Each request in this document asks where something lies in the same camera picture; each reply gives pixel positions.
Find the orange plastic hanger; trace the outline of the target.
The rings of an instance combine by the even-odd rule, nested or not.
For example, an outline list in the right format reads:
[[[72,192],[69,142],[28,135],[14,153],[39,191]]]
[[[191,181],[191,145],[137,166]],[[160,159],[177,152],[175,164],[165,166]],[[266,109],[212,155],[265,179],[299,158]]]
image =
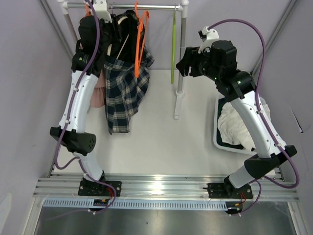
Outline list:
[[[90,7],[90,4],[87,1],[84,1],[84,6],[85,6],[85,11],[86,11],[85,16],[93,16],[94,13]]]

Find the navy plaid skirt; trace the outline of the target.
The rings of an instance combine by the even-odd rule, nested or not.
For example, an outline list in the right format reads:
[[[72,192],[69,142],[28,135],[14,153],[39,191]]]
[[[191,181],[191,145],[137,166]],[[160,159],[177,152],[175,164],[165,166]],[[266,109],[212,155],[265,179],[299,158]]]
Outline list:
[[[138,19],[134,10],[124,13],[129,18],[131,61],[123,61],[108,56],[104,63],[105,110],[110,134],[126,134],[130,131],[131,117],[138,112],[149,86],[149,67],[154,63],[152,54],[144,48],[139,70],[139,78],[134,75],[135,49]]]

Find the pink pleated skirt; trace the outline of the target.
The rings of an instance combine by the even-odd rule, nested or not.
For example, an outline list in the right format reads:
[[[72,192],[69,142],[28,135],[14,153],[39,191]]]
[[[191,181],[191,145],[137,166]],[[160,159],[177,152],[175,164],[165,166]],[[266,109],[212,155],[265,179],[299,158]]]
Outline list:
[[[102,70],[91,96],[91,107],[101,108],[105,105],[105,90],[105,74]]]

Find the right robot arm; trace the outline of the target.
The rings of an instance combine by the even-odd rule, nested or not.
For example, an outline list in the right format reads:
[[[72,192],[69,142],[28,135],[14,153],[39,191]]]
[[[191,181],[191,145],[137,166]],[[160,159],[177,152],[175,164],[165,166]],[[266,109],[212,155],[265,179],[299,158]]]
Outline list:
[[[264,177],[274,168],[296,155],[293,145],[287,145],[275,132],[256,94],[253,77],[237,69],[237,49],[231,41],[218,40],[202,52],[199,47],[187,47],[176,67],[182,76],[206,76],[238,112],[255,144],[256,154],[225,178],[223,191],[235,197],[241,187]]]

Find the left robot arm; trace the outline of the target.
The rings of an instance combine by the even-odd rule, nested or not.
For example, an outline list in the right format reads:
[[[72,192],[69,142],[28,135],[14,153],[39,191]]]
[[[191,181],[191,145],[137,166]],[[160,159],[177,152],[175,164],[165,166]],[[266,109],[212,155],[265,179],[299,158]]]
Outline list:
[[[111,22],[96,16],[85,16],[79,24],[80,39],[76,42],[71,64],[71,87],[63,116],[50,135],[57,141],[54,164],[62,170],[69,166],[58,164],[61,147],[73,154],[69,162],[78,160],[84,179],[91,181],[89,190],[96,196],[106,191],[105,174],[95,156],[96,136],[87,133],[86,118],[91,97],[103,70],[107,49],[120,40],[116,17]]]

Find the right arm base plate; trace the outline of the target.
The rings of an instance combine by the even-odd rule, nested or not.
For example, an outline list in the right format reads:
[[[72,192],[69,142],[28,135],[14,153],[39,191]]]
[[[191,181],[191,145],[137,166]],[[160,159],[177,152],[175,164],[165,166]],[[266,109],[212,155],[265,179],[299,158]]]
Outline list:
[[[211,199],[252,199],[251,186],[245,184],[240,188],[235,188],[226,177],[222,183],[208,183],[205,188]]]

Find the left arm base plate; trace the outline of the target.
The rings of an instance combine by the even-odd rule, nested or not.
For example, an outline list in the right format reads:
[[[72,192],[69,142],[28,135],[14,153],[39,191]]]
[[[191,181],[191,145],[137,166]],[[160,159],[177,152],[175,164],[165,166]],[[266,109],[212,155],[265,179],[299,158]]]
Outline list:
[[[112,186],[116,191],[116,197],[119,197],[122,190],[122,182],[121,181],[106,181],[105,174],[103,173],[100,182],[104,182],[110,186]],[[78,188],[79,196],[104,196],[104,197],[114,197],[114,191],[111,187],[105,186],[103,184],[97,183],[95,181],[91,181],[87,177],[83,177],[79,188]]]

